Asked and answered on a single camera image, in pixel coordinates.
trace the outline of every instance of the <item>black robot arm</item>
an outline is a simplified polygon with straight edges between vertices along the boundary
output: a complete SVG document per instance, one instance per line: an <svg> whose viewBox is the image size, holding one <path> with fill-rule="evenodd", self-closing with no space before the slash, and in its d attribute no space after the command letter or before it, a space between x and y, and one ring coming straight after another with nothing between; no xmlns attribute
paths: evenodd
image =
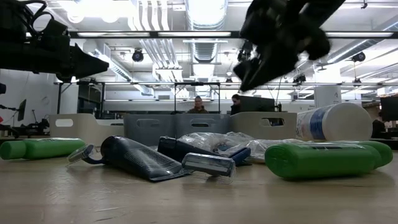
<svg viewBox="0 0 398 224"><path fill-rule="evenodd" d="M42 4L35 14L27 7L32 3ZM0 1L0 68L55 73L66 82L73 76L79 79L107 71L108 63L70 46L68 27L45 12L46 7L39 0ZM46 28L35 30L34 22L45 14L51 16Z"/></svg>
<svg viewBox="0 0 398 224"><path fill-rule="evenodd" d="M319 59L330 51L320 26L344 0L253 0L240 36L256 45L257 56L239 63L235 74L247 91L295 69L298 54Z"/></svg>

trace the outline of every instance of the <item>person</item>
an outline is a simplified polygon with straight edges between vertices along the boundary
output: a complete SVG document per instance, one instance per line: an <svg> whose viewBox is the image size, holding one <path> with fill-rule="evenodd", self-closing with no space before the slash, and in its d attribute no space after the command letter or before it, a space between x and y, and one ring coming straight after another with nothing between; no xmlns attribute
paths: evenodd
<svg viewBox="0 0 398 224"><path fill-rule="evenodd" d="M209 113L203 106L203 101L200 96L195 97L195 107L190 109L188 113Z"/></svg>
<svg viewBox="0 0 398 224"><path fill-rule="evenodd" d="M233 95L232 102L234 104L231 106L231 115L241 112L241 96L238 94Z"/></svg>
<svg viewBox="0 0 398 224"><path fill-rule="evenodd" d="M379 116L373 121L372 138L382 138L382 133L386 132L386 125L382 122L381 112Z"/></svg>

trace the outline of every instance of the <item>table surface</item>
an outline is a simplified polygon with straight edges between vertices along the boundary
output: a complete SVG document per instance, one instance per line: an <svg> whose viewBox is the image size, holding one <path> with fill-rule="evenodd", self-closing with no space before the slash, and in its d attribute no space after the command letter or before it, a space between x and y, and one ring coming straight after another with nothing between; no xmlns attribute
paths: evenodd
<svg viewBox="0 0 398 224"><path fill-rule="evenodd" d="M398 223L398 152L363 177L288 182L265 165L232 184L157 184L65 158L0 161L0 223Z"/></svg>

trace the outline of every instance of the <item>green bottle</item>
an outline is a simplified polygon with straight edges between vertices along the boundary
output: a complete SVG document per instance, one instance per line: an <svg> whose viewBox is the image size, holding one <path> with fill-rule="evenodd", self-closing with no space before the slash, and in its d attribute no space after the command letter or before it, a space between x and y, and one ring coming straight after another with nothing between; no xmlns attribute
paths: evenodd
<svg viewBox="0 0 398 224"><path fill-rule="evenodd" d="M383 164L369 145L299 143L271 146L265 153L268 168L286 179L311 179L361 175Z"/></svg>
<svg viewBox="0 0 398 224"><path fill-rule="evenodd" d="M48 138L6 141L0 146L0 157L9 159L46 159L67 156L83 147L81 139Z"/></svg>
<svg viewBox="0 0 398 224"><path fill-rule="evenodd" d="M377 141L363 141L358 142L360 146L371 146L375 148L381 156L381 164L379 167L389 164L392 161L393 155L390 146Z"/></svg>

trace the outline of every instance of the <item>storage bin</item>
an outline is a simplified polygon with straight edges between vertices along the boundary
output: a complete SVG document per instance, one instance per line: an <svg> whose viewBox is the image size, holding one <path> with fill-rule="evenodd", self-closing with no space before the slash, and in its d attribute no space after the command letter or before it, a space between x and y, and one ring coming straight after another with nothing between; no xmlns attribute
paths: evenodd
<svg viewBox="0 0 398 224"><path fill-rule="evenodd" d="M157 146L162 136L175 138L175 115L126 114L124 136L146 146Z"/></svg>
<svg viewBox="0 0 398 224"><path fill-rule="evenodd" d="M281 118L282 126L271 126L269 120ZM285 112L241 112L231 116L231 131L248 134L255 139L294 139L297 114Z"/></svg>
<svg viewBox="0 0 398 224"><path fill-rule="evenodd" d="M177 138L195 132L220 133L229 132L228 114L176 114L175 129Z"/></svg>
<svg viewBox="0 0 398 224"><path fill-rule="evenodd" d="M112 135L123 136L124 128L116 125L98 124L92 114L50 115L51 138L80 138L86 144L100 147L102 142Z"/></svg>

